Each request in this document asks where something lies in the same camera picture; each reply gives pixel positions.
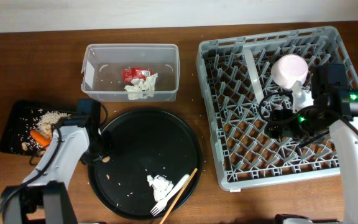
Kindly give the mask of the red snack wrapper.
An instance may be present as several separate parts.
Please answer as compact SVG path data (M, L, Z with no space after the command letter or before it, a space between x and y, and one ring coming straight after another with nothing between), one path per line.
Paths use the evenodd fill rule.
M131 82L133 79L145 80L147 77L151 76L151 74L151 69L144 68L127 68L121 71L124 82Z

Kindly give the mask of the white tissue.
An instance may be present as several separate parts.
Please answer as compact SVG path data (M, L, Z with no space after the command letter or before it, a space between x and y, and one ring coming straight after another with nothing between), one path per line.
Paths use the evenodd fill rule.
M167 180L161 175L156 175L155 177L148 175L147 182L153 188L154 200L156 202L163 200L174 187L172 181Z

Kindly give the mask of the orange carrot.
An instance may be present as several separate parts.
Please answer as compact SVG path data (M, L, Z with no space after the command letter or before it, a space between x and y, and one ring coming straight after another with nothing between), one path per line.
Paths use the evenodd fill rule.
M51 143L51 140L47 139L46 137L44 137L42 134L40 134L36 130L31 130L30 135L42 147L48 147Z

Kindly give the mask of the pink bowl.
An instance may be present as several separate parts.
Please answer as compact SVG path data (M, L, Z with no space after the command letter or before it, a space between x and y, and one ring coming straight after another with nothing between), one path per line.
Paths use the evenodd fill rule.
M308 75L308 64L299 55L289 54L273 64L271 76L284 89L290 89L296 82L304 84Z

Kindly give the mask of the grey plate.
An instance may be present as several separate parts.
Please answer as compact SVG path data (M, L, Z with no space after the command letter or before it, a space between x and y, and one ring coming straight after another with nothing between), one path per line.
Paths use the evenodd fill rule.
M253 56L251 50L249 50L249 49L244 49L242 52L244 54L244 58L246 61L246 65L247 65L247 69L249 72L249 77L251 80L251 84L252 84L252 88L254 91L256 101L258 103L260 103L264 98L264 94L263 94L262 86L259 81L259 74L257 72L257 67L256 67L256 64L254 61L254 56Z

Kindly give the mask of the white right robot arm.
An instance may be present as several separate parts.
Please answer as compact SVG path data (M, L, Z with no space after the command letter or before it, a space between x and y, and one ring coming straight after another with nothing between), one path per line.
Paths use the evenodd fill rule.
M267 132L273 138L299 139L303 148L325 135L329 135L339 159L344 192L344 223L358 223L358 89L318 88L311 94L311 105L293 90L282 91L293 100L293 108L273 110L264 116L264 104L273 97L269 94L261 101L258 112L267 122Z

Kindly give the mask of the white paper napkin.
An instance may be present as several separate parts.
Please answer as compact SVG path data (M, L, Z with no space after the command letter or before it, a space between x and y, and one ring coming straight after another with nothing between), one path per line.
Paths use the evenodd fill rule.
M155 83L158 78L158 73L146 77L146 79L135 78L131 80L130 85L124 87L128 92L129 100L147 99L154 96Z

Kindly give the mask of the brown dried mushroom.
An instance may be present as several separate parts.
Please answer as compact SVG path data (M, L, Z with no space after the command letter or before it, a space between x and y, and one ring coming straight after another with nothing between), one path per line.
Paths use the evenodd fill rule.
M103 162L109 162L109 160L110 160L110 157L109 157L109 156L107 156L107 157L105 157L105 158L102 159Z

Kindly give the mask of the pile of peanut shells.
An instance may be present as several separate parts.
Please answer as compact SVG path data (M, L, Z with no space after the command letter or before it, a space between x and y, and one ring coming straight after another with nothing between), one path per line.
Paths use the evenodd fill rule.
M22 142L21 143L21 153L27 156L43 156L46 148L41 146L37 142Z

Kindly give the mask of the wooden chopstick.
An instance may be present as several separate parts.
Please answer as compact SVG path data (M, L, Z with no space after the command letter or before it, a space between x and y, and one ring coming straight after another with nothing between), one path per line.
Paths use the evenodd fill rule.
M183 194L183 192L185 191L185 189L187 188L188 184L190 183L190 181L192 180L192 178L195 176L195 174L197 173L198 168L195 168L193 170L193 172L191 173L190 177L188 178L188 180L185 182L185 184L183 185L183 187L180 189L179 193L177 194L176 198L174 199L174 201L172 202L171 206L169 207L169 209L166 211L164 217L161 219L159 224L163 224L164 221L167 219L167 217L169 216L169 214L171 213L171 211L173 210L173 208L175 207L175 205L177 204L178 200L180 199L181 195Z

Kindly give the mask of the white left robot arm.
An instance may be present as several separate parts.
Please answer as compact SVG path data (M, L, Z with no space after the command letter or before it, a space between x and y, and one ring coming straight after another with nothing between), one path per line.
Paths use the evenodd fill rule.
M76 166L102 159L100 113L62 118L53 126L52 142L20 185L1 194L3 223L78 223L68 195Z

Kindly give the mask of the white plastic fork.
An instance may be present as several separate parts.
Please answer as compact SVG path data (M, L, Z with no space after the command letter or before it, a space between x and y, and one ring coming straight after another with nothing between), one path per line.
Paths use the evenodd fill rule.
M160 212L162 212L165 209L165 207L167 206L168 201L180 191L180 189L183 187L183 185L185 184L185 182L188 180L189 177L190 177L189 174L185 174L178 181L178 183L176 185L174 185L174 187L172 188L170 193L168 193L168 195L163 200L161 200L155 204L155 206L151 209L150 213L153 216L156 216Z

